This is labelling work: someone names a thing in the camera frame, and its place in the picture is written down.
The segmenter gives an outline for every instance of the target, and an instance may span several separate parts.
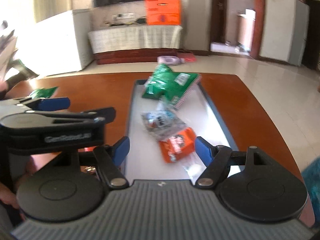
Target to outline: brown tabletop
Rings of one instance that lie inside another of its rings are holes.
[[[7,95],[23,97],[35,88],[58,86],[56,97],[69,97],[72,112],[113,106],[116,119],[106,125],[105,143],[114,144],[125,135],[132,89],[135,80],[147,79],[150,72],[110,73],[47,78],[20,82]],[[240,151],[260,147],[302,180],[299,168],[281,134],[236,75],[202,74],[202,86],[211,97]],[[307,203],[300,217],[307,225],[314,223],[312,206]]]

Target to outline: green snack bag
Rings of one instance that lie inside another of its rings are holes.
[[[200,74],[174,72],[166,64],[159,64],[144,84],[142,97],[159,99],[164,96],[169,104],[179,108],[200,80]]]
[[[38,88],[31,92],[29,95],[31,98],[50,98],[56,92],[58,87],[53,88]]]

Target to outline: snack package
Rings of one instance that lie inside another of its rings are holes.
[[[142,97],[159,99],[163,95],[179,108],[200,80],[200,74],[174,72],[166,64],[159,64],[144,84]]]
[[[31,98],[50,98],[54,95],[58,87],[53,88],[38,88],[31,92]]]
[[[165,140],[169,136],[187,127],[175,112],[170,109],[163,109],[141,113],[142,122],[147,131],[158,141]]]
[[[172,135],[166,141],[159,141],[161,153],[166,163],[176,162],[195,151],[196,134],[188,127]]]

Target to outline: brown door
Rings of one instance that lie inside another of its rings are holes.
[[[225,43],[227,0],[212,0],[211,42]]]

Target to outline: wall socket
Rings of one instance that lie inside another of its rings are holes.
[[[130,19],[134,18],[134,13],[121,13],[121,14],[113,14],[112,19],[114,21],[116,20],[122,20],[122,19]]]

